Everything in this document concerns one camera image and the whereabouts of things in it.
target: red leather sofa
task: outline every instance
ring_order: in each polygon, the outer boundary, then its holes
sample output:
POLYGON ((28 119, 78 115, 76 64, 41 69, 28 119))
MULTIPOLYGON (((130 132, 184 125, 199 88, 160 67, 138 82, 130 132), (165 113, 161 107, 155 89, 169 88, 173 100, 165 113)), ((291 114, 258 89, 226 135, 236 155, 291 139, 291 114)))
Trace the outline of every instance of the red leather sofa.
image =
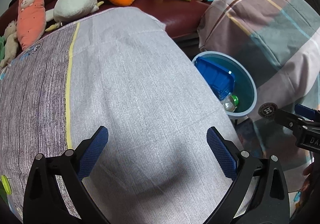
MULTIPOLYGON (((108 0, 100 6, 98 12, 114 8, 108 0)), ((0 17, 0 35, 3 35, 7 25, 18 16, 18 0, 11 5, 8 10, 0 17)), ((57 0, 44 0, 46 10, 53 9, 57 0)), ((142 11, 156 17, 166 24, 166 32, 173 39, 193 38, 200 19, 210 3, 191 2, 181 0, 135 0, 132 7, 137 7, 142 11)))

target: dinosaur plush foot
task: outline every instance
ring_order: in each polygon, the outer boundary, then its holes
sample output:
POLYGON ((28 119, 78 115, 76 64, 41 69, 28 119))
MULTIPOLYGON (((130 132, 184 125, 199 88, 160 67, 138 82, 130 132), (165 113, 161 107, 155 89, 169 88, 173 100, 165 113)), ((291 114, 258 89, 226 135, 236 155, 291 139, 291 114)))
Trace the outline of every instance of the dinosaur plush foot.
POLYGON ((51 25, 50 27, 48 27, 48 28, 45 30, 45 32, 51 32, 51 31, 54 31, 54 30, 56 30, 56 29, 58 29, 58 28, 60 28, 60 27, 62 27, 62 22, 57 22, 57 23, 51 25))
POLYGON ((98 2, 97 6, 100 7, 104 2, 98 2))

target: metal pin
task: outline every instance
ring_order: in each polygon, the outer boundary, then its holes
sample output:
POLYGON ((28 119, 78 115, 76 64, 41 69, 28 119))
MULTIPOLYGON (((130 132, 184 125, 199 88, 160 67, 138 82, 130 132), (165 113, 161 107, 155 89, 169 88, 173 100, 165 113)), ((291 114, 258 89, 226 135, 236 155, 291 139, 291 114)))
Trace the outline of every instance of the metal pin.
POLYGON ((70 157, 73 155, 73 150, 72 149, 68 149, 65 153, 66 156, 70 157))
POLYGON ((42 154, 37 154, 36 155, 36 160, 40 160, 42 158, 42 154))
POLYGON ((242 151, 242 152, 241 152, 241 155, 242 155, 243 157, 249 157, 249 153, 248 153, 247 151, 242 151))
POLYGON ((278 161, 278 157, 276 157, 276 156, 271 156, 271 159, 273 160, 273 161, 278 161))

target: brown stripe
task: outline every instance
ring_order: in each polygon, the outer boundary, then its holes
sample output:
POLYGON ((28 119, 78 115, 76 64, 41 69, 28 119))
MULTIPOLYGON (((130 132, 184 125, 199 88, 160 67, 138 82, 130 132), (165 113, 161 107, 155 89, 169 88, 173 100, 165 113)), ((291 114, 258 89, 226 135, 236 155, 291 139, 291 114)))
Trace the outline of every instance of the brown stripe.
POLYGON ((215 27, 218 25, 218 23, 222 20, 223 16, 226 14, 226 12, 228 10, 230 10, 232 8, 233 5, 235 5, 235 3, 237 3, 239 0, 234 0, 233 2, 230 3, 230 5, 227 6, 227 8, 222 12, 221 16, 218 18, 218 20, 216 21, 216 23, 214 24, 213 28, 211 29, 207 39, 205 40, 205 42, 207 42, 208 38, 211 36, 213 30, 215 29, 215 27))

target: bucket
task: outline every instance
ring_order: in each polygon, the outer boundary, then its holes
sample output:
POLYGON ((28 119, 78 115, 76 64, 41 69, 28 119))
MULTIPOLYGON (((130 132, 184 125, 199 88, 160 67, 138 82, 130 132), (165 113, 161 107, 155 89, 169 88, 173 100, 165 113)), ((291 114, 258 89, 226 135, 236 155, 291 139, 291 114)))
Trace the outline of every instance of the bucket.
POLYGON ((257 89, 248 71, 232 57, 214 51, 206 51, 198 54, 192 60, 195 64, 196 59, 201 56, 209 59, 226 69, 230 70, 235 76, 234 95, 239 99, 238 107, 234 112, 226 111, 230 119, 240 119, 248 115, 257 103, 257 89))

